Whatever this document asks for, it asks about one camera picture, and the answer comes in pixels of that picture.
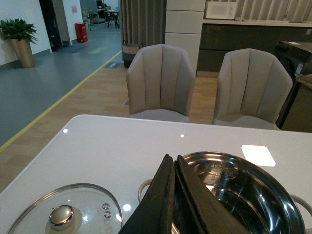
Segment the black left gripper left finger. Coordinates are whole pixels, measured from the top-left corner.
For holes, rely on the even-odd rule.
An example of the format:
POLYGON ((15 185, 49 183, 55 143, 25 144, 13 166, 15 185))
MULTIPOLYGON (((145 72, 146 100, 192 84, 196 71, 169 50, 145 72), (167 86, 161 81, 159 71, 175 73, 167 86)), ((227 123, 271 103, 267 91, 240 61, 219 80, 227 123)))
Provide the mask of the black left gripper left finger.
POLYGON ((120 234, 170 234, 173 221, 175 168, 166 154, 139 206, 120 234))

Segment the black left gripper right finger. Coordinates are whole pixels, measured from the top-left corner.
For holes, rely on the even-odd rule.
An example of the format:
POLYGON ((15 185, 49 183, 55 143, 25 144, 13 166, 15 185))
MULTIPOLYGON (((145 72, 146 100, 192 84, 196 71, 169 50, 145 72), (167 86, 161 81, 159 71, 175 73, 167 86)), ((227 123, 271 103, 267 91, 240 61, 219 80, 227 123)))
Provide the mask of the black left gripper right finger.
POLYGON ((175 161, 174 222, 181 234, 248 234, 182 156, 175 161))

